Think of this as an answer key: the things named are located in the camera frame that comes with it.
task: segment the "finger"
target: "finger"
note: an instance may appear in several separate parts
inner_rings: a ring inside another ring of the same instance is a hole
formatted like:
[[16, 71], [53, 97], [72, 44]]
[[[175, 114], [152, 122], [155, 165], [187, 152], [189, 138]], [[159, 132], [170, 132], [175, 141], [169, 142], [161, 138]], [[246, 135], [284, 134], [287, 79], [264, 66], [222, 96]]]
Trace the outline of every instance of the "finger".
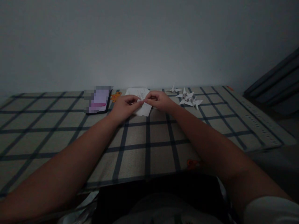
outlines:
[[128, 103], [128, 102], [137, 102], [137, 100], [140, 100], [140, 98], [138, 96], [135, 96], [135, 95], [126, 95], [126, 96], [123, 96], [124, 97], [124, 100]]
[[149, 104], [149, 105], [151, 105], [151, 106], [154, 106], [154, 107], [156, 107], [157, 104], [158, 104], [158, 101], [151, 100], [151, 99], [145, 99], [144, 102], [147, 103], [147, 104]]
[[147, 95], [146, 95], [146, 99], [150, 99], [152, 97], [158, 98], [160, 95], [161, 91], [150, 91]]
[[135, 110], [140, 108], [143, 105], [143, 103], [144, 103], [144, 101], [139, 101], [137, 103], [134, 103], [134, 104], [130, 105], [131, 113], [133, 113]]

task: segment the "shirt sleeve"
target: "shirt sleeve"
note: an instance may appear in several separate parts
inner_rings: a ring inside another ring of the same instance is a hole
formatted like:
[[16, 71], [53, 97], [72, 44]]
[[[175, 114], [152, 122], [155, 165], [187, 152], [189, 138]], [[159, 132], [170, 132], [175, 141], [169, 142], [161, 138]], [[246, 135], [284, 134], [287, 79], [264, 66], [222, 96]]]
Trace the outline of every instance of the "shirt sleeve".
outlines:
[[278, 197], [262, 197], [247, 205], [244, 224], [299, 223], [299, 205]]

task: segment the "table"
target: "table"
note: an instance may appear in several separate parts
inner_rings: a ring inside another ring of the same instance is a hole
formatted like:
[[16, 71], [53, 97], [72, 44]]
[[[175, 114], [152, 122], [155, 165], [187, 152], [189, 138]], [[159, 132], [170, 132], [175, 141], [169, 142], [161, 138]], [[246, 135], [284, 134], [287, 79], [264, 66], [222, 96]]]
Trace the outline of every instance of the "table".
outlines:
[[[183, 107], [245, 152], [296, 144], [291, 134], [231, 88], [186, 89], [203, 102], [199, 111]], [[0, 107], [0, 197], [107, 115], [85, 115], [83, 94], [25, 93]], [[167, 94], [179, 103], [176, 94]], [[117, 129], [82, 192], [180, 172], [199, 160], [174, 118], [152, 109], [149, 117], [133, 115]]]

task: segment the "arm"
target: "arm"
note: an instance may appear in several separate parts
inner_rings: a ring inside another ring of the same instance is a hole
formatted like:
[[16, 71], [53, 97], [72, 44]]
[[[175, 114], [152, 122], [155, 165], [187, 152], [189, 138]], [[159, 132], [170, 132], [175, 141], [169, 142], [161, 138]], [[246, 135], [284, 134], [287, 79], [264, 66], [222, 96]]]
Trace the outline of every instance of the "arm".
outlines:
[[262, 196], [292, 200], [233, 142], [174, 103], [165, 93], [152, 91], [145, 102], [177, 120], [201, 159], [225, 185], [240, 217], [246, 205]]
[[37, 217], [71, 199], [85, 183], [117, 126], [143, 104], [137, 99], [133, 95], [119, 97], [108, 116], [22, 182], [1, 202], [0, 221]]

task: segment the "phone screen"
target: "phone screen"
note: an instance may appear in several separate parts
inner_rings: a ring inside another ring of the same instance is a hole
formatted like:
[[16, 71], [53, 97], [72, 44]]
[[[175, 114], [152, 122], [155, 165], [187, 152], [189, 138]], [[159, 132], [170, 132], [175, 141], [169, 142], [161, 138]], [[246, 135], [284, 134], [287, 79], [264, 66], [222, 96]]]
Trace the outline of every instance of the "phone screen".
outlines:
[[96, 89], [89, 99], [89, 106], [87, 108], [88, 114], [96, 114], [107, 109], [111, 89], [109, 86], [103, 89]]

